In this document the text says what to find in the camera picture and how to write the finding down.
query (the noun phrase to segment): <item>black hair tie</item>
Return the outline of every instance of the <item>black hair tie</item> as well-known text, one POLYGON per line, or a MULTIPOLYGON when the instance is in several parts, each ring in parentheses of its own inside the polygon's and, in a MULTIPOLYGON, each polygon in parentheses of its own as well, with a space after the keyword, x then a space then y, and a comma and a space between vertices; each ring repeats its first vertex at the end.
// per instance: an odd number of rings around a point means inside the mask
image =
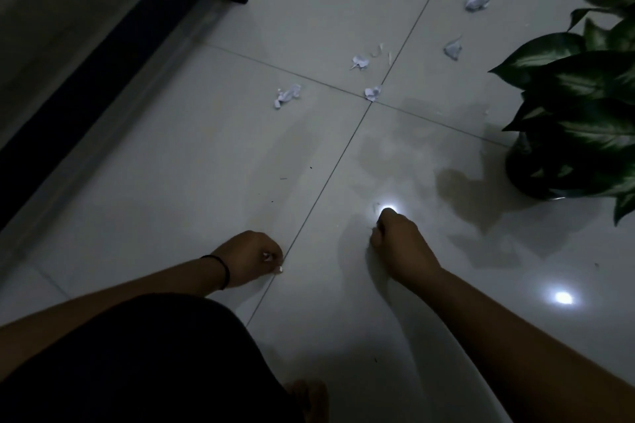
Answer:
POLYGON ((225 268, 225 282, 223 282, 223 285, 220 287, 220 290, 222 291, 229 284, 229 278, 230 278, 229 268, 227 267, 227 265, 225 264, 223 259, 219 258, 218 256, 214 256, 214 254, 205 254, 205 256, 203 256, 201 259, 203 259, 205 257, 208 257, 208 258, 211 258, 211 259, 216 259, 225 268))

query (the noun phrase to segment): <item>person's left hand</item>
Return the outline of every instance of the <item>person's left hand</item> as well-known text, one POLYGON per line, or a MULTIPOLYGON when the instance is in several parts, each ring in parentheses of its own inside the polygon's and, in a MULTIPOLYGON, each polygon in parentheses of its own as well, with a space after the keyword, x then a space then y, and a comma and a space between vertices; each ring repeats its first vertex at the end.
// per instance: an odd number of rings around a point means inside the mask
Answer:
POLYGON ((228 288, 242 286, 261 275, 273 273, 282 264, 282 249, 265 233, 245 231, 235 235, 212 252, 229 268, 228 288))

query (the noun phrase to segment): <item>black furniture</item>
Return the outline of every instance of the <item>black furniture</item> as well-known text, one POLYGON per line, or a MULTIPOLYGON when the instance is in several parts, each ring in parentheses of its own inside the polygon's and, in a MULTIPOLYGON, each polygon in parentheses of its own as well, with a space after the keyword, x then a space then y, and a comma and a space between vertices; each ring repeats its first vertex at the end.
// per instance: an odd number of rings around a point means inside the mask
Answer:
POLYGON ((197 1, 141 0, 0 150, 0 229, 84 137, 197 1))

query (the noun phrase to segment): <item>dark clothing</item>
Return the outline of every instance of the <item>dark clothing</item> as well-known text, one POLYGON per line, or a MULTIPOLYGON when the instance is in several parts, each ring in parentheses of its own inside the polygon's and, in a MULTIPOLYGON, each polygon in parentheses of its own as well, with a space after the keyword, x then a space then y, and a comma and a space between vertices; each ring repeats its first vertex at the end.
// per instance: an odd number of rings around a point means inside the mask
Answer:
POLYGON ((8 421, 303 422, 230 310, 179 294, 94 317, 0 384, 8 421))

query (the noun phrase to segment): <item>tiled floor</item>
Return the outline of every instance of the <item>tiled floor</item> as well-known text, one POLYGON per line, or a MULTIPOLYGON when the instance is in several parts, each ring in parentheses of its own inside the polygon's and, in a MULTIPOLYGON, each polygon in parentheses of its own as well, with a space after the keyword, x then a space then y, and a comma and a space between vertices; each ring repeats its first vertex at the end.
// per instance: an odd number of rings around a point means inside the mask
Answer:
POLYGON ((487 74, 566 28, 578 2, 493 0, 470 15, 463 1, 202 0, 0 234, 0 322, 257 229, 288 252, 284 274, 219 298, 280 379, 329 383, 334 421, 506 421, 368 250, 393 206, 444 267, 635 383, 635 217, 615 228, 610 199, 520 195, 500 132, 519 94, 487 74), (453 62, 441 48, 461 34, 453 62), (349 70, 379 42, 366 72, 349 70), (361 97, 382 82, 380 103, 361 97), (292 83, 302 97, 275 111, 292 83))

